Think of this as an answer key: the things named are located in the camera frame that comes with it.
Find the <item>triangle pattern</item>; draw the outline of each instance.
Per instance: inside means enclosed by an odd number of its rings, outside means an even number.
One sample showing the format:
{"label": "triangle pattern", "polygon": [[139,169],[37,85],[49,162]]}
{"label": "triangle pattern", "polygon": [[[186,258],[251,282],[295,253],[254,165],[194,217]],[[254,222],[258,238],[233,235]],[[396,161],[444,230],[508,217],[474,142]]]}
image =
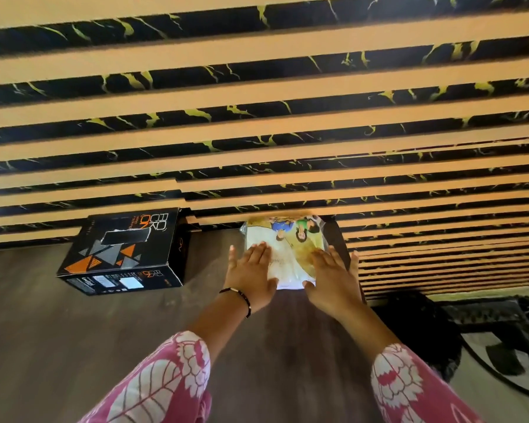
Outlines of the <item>triangle pattern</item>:
{"label": "triangle pattern", "polygon": [[127,256],[123,257],[122,268],[132,268],[132,267],[137,266],[137,264],[139,264],[139,263],[136,262],[134,259],[127,258]]}
{"label": "triangle pattern", "polygon": [[90,263],[88,268],[96,267],[100,263],[101,263],[101,261],[99,259],[92,258],[92,262]]}
{"label": "triangle pattern", "polygon": [[90,250],[91,254],[95,254],[98,251],[101,251],[102,249],[106,249],[110,245],[102,245],[102,242],[100,242],[98,239],[94,241],[94,244],[92,245],[92,249]]}
{"label": "triangle pattern", "polygon": [[78,260],[77,262],[72,263],[70,266],[65,267],[65,270],[67,270],[69,273],[85,273],[88,263],[90,263],[91,259],[92,256],[87,256],[86,258]]}
{"label": "triangle pattern", "polygon": [[119,245],[112,245],[108,249],[102,251],[101,253],[97,254],[96,256],[100,258],[103,261],[106,261],[108,264],[115,264],[115,260],[118,259],[118,255],[120,253],[120,248],[122,247],[121,244]]}
{"label": "triangle pattern", "polygon": [[122,254],[125,256],[133,256],[134,249],[135,249],[135,244],[128,246],[126,249],[122,249]]}

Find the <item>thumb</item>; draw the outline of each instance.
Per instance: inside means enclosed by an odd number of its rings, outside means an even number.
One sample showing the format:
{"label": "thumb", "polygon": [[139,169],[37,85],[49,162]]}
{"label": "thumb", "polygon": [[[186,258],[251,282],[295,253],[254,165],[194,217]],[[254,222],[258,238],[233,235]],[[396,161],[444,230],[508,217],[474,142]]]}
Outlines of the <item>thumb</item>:
{"label": "thumb", "polygon": [[270,293],[275,293],[276,292],[276,288],[278,288],[278,278],[277,277],[273,277],[272,279],[268,279],[268,292]]}
{"label": "thumb", "polygon": [[311,298],[315,294],[315,285],[312,284],[309,280],[302,282],[303,289],[306,290],[307,298],[311,301]]}

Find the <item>hand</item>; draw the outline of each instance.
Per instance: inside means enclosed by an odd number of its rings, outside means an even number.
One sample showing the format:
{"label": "hand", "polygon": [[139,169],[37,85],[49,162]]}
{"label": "hand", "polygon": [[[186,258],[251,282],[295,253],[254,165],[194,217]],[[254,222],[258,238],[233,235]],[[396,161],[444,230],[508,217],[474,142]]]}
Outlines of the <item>hand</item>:
{"label": "hand", "polygon": [[276,292],[278,279],[268,279],[271,253],[270,246],[261,242],[259,245],[252,245],[240,260],[236,260],[235,247],[230,247],[229,265],[223,287],[243,292],[249,299],[253,312],[268,305]]}
{"label": "hand", "polygon": [[319,310],[342,321],[349,313],[363,305],[359,285],[359,256],[353,253],[349,271],[333,246],[329,252],[316,249],[311,254],[315,267],[315,286],[304,281],[307,298]]}

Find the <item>cartoon character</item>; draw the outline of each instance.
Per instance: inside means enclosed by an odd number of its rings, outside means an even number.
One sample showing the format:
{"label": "cartoon character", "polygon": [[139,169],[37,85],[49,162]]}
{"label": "cartoon character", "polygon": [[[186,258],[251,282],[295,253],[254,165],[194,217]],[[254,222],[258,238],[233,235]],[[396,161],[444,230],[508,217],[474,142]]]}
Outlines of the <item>cartoon character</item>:
{"label": "cartoon character", "polygon": [[271,222],[271,228],[273,231],[276,232],[276,240],[281,241],[284,240],[284,234],[287,231],[290,231],[292,229],[292,226],[294,223],[290,220],[273,220]]}
{"label": "cartoon character", "polygon": [[319,233],[319,225],[316,220],[302,218],[296,221],[296,239],[299,242],[307,240],[307,233]]}

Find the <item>box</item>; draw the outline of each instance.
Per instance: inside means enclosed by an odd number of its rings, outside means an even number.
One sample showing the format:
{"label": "box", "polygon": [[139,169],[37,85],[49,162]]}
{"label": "box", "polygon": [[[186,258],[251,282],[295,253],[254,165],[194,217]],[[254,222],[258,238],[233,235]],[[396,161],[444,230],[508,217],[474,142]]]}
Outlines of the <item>box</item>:
{"label": "box", "polygon": [[188,227],[178,208],[92,215],[57,277],[88,296],[182,286]]}

